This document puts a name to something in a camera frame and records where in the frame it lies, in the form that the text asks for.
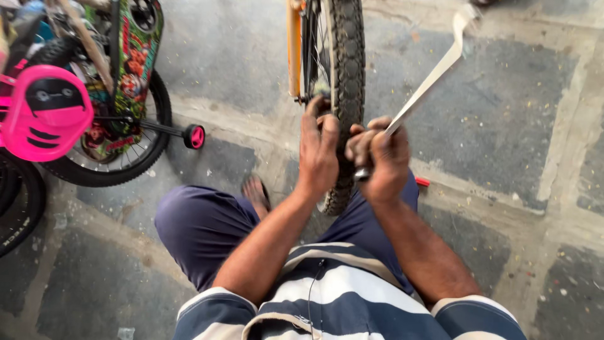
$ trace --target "concrete floor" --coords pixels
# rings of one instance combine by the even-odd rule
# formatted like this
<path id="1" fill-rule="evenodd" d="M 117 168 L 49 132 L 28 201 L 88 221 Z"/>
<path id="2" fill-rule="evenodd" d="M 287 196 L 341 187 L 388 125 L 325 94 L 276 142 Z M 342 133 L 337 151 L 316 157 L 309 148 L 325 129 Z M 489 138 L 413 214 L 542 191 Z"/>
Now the concrete floor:
<path id="1" fill-rule="evenodd" d="M 460 3 L 363 1 L 367 122 L 398 112 L 450 47 Z M 287 95 L 284 0 L 164 11 L 156 68 L 175 122 L 203 124 L 207 145 L 173 140 L 116 188 L 46 176 L 45 220 L 0 259 L 1 340 L 115 339 L 120 327 L 170 338 L 195 291 L 153 227 L 160 197 L 181 183 L 237 193 L 253 170 L 277 204 L 295 184 L 302 109 Z M 604 0 L 502 0 L 408 121 L 411 167 L 432 181 L 420 214 L 530 339 L 604 333 L 602 18 Z M 329 221 L 316 212 L 303 241 Z"/>

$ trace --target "tire lever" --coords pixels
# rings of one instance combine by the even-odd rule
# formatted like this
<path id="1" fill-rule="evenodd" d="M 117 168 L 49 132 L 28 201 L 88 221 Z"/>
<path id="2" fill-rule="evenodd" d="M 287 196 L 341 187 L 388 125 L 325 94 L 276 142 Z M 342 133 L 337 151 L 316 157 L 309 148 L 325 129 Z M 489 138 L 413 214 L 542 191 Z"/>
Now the tire lever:
<path id="1" fill-rule="evenodd" d="M 417 102 L 417 100 L 461 57 L 463 50 L 463 30 L 474 19 L 481 16 L 480 11 L 471 4 L 465 4 L 453 16 L 453 36 L 455 42 L 449 51 L 443 56 L 443 59 L 434 67 L 432 72 L 417 88 L 417 91 L 411 96 L 405 106 L 399 111 L 396 117 L 392 120 L 386 129 L 386 135 L 392 136 L 394 132 L 403 124 L 403 119 L 409 114 L 409 109 Z M 355 172 L 355 181 L 367 181 L 371 177 L 373 169 L 369 166 L 361 166 Z"/>

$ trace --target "striped shirt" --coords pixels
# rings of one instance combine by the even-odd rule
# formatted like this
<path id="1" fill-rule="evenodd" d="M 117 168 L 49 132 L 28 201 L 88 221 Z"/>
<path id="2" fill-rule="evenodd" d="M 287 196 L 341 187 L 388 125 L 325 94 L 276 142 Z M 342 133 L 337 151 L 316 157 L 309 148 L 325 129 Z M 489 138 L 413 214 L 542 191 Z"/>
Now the striped shirt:
<path id="1" fill-rule="evenodd" d="M 178 312 L 174 340 L 523 339 L 514 316 L 483 296 L 440 300 L 429 312 L 375 257 L 350 243 L 293 248 L 264 303 L 221 287 Z"/>

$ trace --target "training wheel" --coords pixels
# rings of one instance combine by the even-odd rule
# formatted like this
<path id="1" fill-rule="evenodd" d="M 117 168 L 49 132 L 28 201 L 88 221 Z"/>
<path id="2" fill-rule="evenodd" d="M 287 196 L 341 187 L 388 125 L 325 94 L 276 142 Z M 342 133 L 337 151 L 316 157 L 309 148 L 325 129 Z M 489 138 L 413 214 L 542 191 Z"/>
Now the training wheel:
<path id="1" fill-rule="evenodd" d="M 183 133 L 185 146 L 189 149 L 201 149 L 205 142 L 205 129 L 201 125 L 191 124 Z"/>

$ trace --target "hand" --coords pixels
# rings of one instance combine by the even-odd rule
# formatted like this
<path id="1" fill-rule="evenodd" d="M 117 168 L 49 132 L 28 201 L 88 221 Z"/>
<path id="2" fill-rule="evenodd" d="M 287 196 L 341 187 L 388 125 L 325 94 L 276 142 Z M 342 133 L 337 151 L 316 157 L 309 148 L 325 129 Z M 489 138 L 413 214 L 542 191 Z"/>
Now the hand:
<path id="1" fill-rule="evenodd" d="M 297 192 L 318 202 L 338 179 L 336 146 L 339 136 L 338 118 L 327 114 L 317 119 L 319 113 L 330 108 L 323 96 L 313 98 L 302 115 L 300 134 L 300 174 Z"/>
<path id="2" fill-rule="evenodd" d="M 372 205 L 398 202 L 399 194 L 407 182 L 409 166 L 409 142 L 407 131 L 401 126 L 392 136 L 384 130 L 392 122 L 390 117 L 373 119 L 365 130 L 361 125 L 350 127 L 344 155 L 355 166 L 371 166 L 373 174 L 358 186 L 365 199 Z"/>

